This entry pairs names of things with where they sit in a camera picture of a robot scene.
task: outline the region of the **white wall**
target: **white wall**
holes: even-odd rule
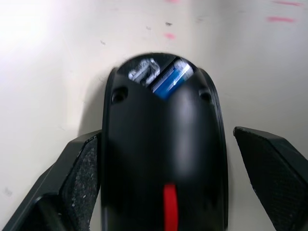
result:
[[[308,157],[308,3],[298,1],[0,0],[0,229],[65,145],[101,128],[111,68],[166,51],[202,67],[218,89],[229,230],[273,231],[232,130],[283,136]],[[97,213],[91,226],[99,230]]]

